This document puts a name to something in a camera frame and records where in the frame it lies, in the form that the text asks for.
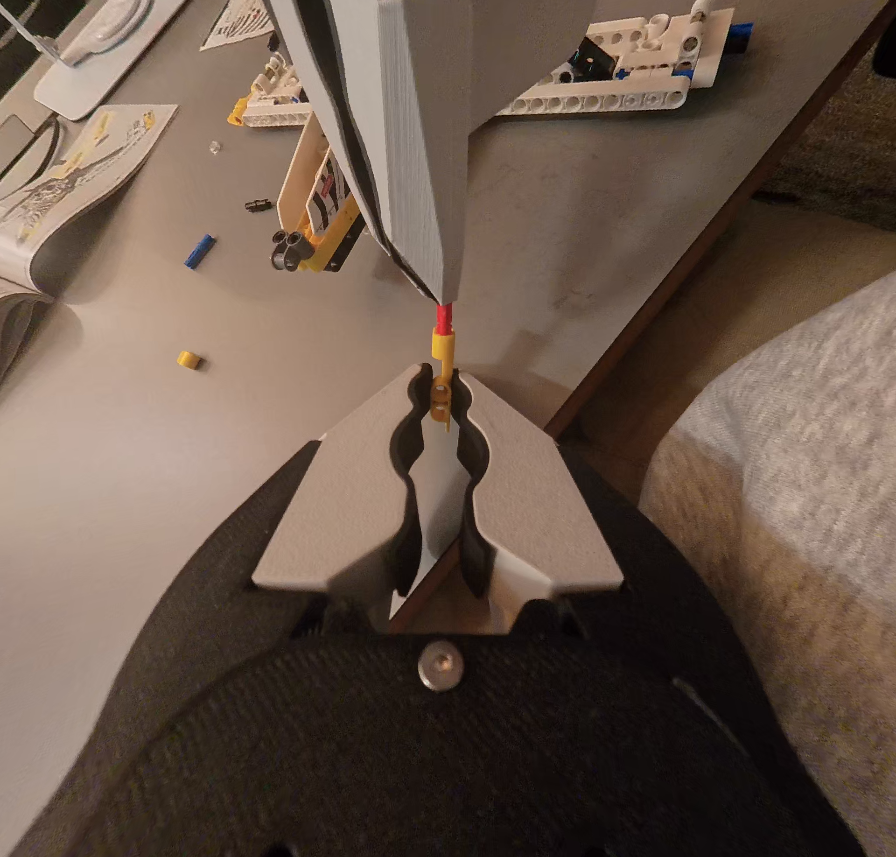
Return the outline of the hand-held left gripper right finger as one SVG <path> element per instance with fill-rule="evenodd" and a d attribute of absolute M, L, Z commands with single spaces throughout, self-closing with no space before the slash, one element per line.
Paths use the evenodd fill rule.
<path fill-rule="evenodd" d="M 623 583 L 554 439 L 468 372 L 456 372 L 457 456 L 469 475 L 459 555 L 495 627 L 531 601 L 615 592 Z"/>

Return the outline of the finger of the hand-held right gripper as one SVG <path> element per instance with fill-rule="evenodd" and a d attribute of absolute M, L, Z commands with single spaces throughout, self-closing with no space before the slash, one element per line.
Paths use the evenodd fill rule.
<path fill-rule="evenodd" d="M 563 63 L 597 0 L 328 0 L 385 245 L 458 297 L 470 134 Z"/>
<path fill-rule="evenodd" d="M 426 299 L 433 293 L 385 232 L 374 171 L 350 105 L 348 75 L 330 0 L 263 0 L 308 90 L 361 216 L 377 245 Z"/>

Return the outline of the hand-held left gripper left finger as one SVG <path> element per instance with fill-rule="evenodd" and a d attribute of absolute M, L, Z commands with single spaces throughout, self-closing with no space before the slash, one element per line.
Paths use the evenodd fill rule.
<path fill-rule="evenodd" d="M 409 594 L 423 538 L 410 470 L 424 449 L 433 370 L 410 366 L 320 439 L 252 574 L 264 589 L 371 609 Z"/>

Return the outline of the yellow lego wing tip piece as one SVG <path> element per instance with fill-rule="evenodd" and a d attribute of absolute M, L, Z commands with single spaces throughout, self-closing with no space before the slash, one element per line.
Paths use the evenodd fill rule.
<path fill-rule="evenodd" d="M 433 374 L 430 389 L 430 417 L 442 424 L 446 432 L 451 429 L 452 399 L 454 380 L 454 347 L 455 336 L 440 334 L 433 329 L 432 357 L 440 364 L 438 373 Z"/>

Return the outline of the zebra striped lego plane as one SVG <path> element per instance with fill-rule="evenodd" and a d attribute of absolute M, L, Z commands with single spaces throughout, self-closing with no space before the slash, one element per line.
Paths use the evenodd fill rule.
<path fill-rule="evenodd" d="M 741 55 L 752 22 L 732 8 L 695 0 L 688 14 L 593 22 L 574 54 L 501 109 L 499 117 L 591 116 L 671 111 L 690 91 L 709 88 L 723 56 Z M 364 230 L 350 185 L 303 86 L 284 55 L 272 54 L 228 117 L 235 126 L 301 126 L 273 209 L 280 228 L 271 262 L 278 271 L 338 272 Z"/>

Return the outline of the lego instruction booklet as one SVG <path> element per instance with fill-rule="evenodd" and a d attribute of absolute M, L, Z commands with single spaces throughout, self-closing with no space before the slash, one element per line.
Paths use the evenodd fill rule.
<path fill-rule="evenodd" d="M 177 111 L 176 104 L 100 107 L 59 162 L 2 199 L 1 379 L 84 264 L 95 238 L 87 215 L 129 183 Z"/>

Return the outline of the zebra sticker sheet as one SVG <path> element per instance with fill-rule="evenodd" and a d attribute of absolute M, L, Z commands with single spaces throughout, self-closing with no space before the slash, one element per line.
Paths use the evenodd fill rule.
<path fill-rule="evenodd" d="M 263 0 L 228 0 L 211 26 L 200 51 L 244 42 L 275 31 Z"/>

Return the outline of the white desk stand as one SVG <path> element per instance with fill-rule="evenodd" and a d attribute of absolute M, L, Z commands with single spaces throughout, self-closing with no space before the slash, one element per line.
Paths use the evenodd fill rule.
<path fill-rule="evenodd" d="M 106 0 L 71 44 L 50 49 L 51 66 L 33 98 L 70 121 L 113 91 L 187 0 Z"/>

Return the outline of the grey sweatshirt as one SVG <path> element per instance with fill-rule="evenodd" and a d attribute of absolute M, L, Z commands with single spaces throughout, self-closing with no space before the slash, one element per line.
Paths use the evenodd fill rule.
<path fill-rule="evenodd" d="M 867 854 L 894 855 L 894 274 L 713 380 L 654 452 L 640 509 L 711 588 Z"/>

